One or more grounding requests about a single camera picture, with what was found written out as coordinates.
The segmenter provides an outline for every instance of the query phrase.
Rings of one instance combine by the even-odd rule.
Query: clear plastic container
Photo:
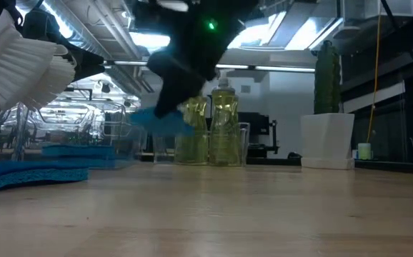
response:
[[[29,145],[27,114],[23,104],[0,111],[0,161],[24,160],[24,148]]]
[[[31,154],[26,159],[125,168],[141,149],[142,129],[129,123],[125,107],[112,101],[53,101],[28,118]]]

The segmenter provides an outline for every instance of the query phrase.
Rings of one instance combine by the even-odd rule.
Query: yellow dish soap bottle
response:
[[[194,135],[177,136],[175,147],[175,162],[179,164],[208,164],[208,129],[205,120],[207,100],[194,97],[185,102],[181,111],[186,124],[194,127]]]
[[[221,71],[219,86],[213,89],[213,115],[209,162],[215,166],[240,165],[238,97],[229,85],[227,70]]]

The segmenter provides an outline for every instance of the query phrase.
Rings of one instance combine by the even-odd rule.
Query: white brush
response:
[[[68,53],[61,45],[57,46],[56,54]],[[44,72],[38,84],[22,101],[29,109],[41,109],[51,103],[75,77],[74,65],[60,56],[55,56],[49,68]]]
[[[22,101],[48,68],[56,44],[24,39],[7,10],[0,16],[0,109]]]

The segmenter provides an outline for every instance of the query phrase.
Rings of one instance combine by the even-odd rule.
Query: wooden tabletop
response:
[[[139,164],[0,192],[5,256],[411,256],[413,175]]]

